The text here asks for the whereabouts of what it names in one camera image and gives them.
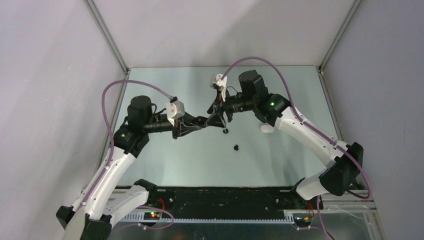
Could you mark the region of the white earbud charging case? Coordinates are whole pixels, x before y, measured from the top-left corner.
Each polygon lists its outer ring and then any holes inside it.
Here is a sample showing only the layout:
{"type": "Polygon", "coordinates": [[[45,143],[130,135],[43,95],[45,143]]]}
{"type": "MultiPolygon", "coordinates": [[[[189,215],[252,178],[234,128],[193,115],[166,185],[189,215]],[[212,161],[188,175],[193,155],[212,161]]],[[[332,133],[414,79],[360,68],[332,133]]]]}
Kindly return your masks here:
{"type": "Polygon", "coordinates": [[[269,134],[269,133],[273,133],[275,131],[275,128],[273,126],[269,125],[269,124],[262,124],[260,126],[260,130],[263,133],[269,134]]]}

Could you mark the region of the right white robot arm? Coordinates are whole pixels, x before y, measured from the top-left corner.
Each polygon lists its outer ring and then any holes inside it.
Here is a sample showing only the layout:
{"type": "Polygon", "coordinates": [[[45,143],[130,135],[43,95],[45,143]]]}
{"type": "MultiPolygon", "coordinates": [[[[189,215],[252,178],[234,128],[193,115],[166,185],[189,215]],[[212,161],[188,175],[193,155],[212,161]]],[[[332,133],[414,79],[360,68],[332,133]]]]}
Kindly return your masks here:
{"type": "Polygon", "coordinates": [[[208,114],[217,115],[231,122],[234,113],[253,111],[256,118],[274,129],[288,133],[306,146],[325,166],[323,171],[298,181],[291,194],[291,204],[304,209],[311,199],[332,194],[342,196],[354,183],[363,165],[363,147],[354,142],[347,144],[337,140],[302,116],[291,102],[277,93],[270,93],[263,77],[256,70],[241,73],[238,77],[241,92],[230,95],[227,91],[227,77],[215,74],[210,87],[217,96],[208,109],[208,114]]]}

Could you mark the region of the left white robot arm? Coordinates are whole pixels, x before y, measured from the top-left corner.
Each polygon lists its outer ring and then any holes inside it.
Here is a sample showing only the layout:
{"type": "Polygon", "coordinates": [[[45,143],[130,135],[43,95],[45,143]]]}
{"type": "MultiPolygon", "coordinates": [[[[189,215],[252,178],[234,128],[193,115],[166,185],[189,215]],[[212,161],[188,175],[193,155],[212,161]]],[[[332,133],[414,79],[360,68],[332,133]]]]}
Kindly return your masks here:
{"type": "Polygon", "coordinates": [[[154,112],[148,96],[131,99],[127,116],[111,138],[106,159],[89,182],[87,189],[70,207],[61,206],[57,218],[64,228],[65,240],[106,240],[113,227],[139,206],[153,208],[158,194],[133,185],[120,197],[110,201],[125,171],[134,163],[149,142],[150,133],[171,131],[182,137],[207,125],[207,118],[185,112],[176,97],[165,105],[165,113],[154,112]]]}

